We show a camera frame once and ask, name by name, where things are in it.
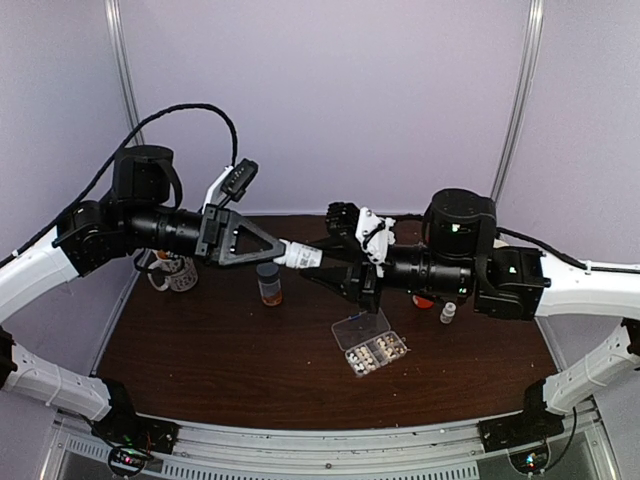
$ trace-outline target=mug handle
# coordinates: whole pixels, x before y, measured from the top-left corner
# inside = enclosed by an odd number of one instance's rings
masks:
[[[156,260],[155,262],[153,262],[151,265],[149,265],[147,268],[149,270],[153,270],[155,268],[160,267],[160,265],[162,265],[164,263],[164,260]],[[164,292],[169,288],[169,284],[171,283],[171,280],[169,279],[168,276],[164,277],[164,283],[162,285],[158,285],[154,280],[153,280],[153,275],[151,273],[147,273],[147,278],[149,278],[149,283],[151,284],[151,286],[153,288],[155,288],[156,290],[158,290],[159,292]]]

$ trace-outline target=red object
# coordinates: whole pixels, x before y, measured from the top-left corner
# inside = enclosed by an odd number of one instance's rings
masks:
[[[417,295],[413,296],[413,304],[422,309],[428,309],[435,305],[431,300],[427,300],[426,298],[419,297]]]

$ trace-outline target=jar with dark lid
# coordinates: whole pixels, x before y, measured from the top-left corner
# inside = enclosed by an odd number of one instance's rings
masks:
[[[273,263],[261,263],[256,267],[258,287],[262,303],[267,307],[275,307],[282,303],[282,286],[280,285],[280,267]]]

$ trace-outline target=bottle cap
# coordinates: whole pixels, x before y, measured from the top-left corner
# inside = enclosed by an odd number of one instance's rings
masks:
[[[274,283],[280,278],[280,267],[273,263],[261,263],[256,267],[258,278],[263,283]]]

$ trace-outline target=dark brown tabletop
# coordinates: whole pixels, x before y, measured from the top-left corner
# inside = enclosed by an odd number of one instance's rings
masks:
[[[255,221],[282,238],[325,235],[322,217]],[[401,224],[400,243],[415,242],[418,227]],[[142,413],[256,428],[426,425],[520,409],[525,388],[555,372],[533,322],[464,307],[443,325],[437,307],[385,291],[382,309],[410,351],[359,379],[331,332],[357,306],[290,270],[274,308],[260,301],[255,267],[199,274],[182,294],[141,276],[102,359],[99,375],[124,382]]]

